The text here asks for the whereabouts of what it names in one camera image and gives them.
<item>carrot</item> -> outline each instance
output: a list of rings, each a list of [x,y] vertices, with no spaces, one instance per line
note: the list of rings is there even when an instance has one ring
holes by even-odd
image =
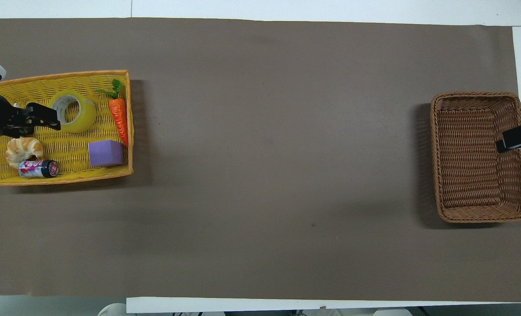
[[[112,87],[114,92],[105,91],[102,89],[96,90],[97,93],[105,93],[112,98],[108,100],[108,108],[112,113],[118,134],[124,145],[128,146],[128,111],[126,110],[126,102],[122,98],[118,98],[120,91],[122,90],[122,83],[120,80],[112,80]]]

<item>tape roll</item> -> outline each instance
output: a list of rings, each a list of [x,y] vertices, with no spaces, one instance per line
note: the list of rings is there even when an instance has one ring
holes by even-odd
[[[71,121],[65,120],[65,110],[74,102],[79,104],[79,112]],[[82,133],[94,124],[96,106],[94,102],[84,98],[73,90],[63,90],[55,94],[50,100],[51,107],[57,112],[57,119],[61,123],[61,130],[70,133]]]

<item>basket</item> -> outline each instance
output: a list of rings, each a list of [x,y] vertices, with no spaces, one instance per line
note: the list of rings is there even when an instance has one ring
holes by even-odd
[[[521,220],[521,150],[495,142],[521,125],[512,93],[451,92],[431,103],[431,147],[438,213],[447,222]]]
[[[128,146],[124,147],[124,165],[112,168],[90,166],[88,144],[98,140],[121,142],[112,114],[108,109],[108,98],[95,90],[112,90],[112,80],[124,84],[120,96],[126,100],[128,112]],[[127,70],[104,70],[99,72],[72,72],[15,79],[0,82],[0,94],[11,104],[26,106],[36,102],[44,106],[61,90],[72,89],[82,94],[96,105],[97,116],[94,125],[83,133],[68,133],[46,127],[34,128],[33,137],[40,140],[44,148],[44,159],[55,160],[59,164],[59,174],[55,178],[22,178],[11,168],[4,158],[10,138],[0,136],[0,186],[31,186],[37,184],[63,184],[116,178],[133,173],[133,118],[130,82]],[[78,109],[70,106],[66,118],[74,118]]]

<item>brown table surface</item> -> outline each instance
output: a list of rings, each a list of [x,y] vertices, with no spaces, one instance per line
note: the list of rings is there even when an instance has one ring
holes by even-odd
[[[435,210],[429,102],[508,27],[0,20],[8,79],[126,68],[135,173],[0,188],[0,294],[521,302],[521,222]]]

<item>purple cube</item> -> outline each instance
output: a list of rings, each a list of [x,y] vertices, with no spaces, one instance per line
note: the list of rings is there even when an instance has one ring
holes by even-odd
[[[124,145],[113,140],[89,143],[88,156],[91,166],[120,166],[124,164]]]

